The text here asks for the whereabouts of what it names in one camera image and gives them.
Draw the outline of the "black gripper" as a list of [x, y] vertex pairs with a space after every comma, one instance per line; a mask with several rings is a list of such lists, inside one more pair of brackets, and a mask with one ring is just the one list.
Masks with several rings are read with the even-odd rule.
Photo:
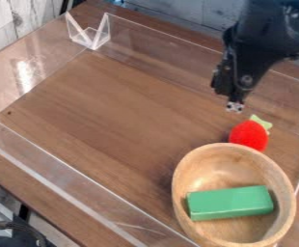
[[226, 111], [239, 114], [271, 66], [299, 59], [299, 0], [244, 0], [239, 20], [224, 38], [226, 48], [209, 86], [228, 97]]

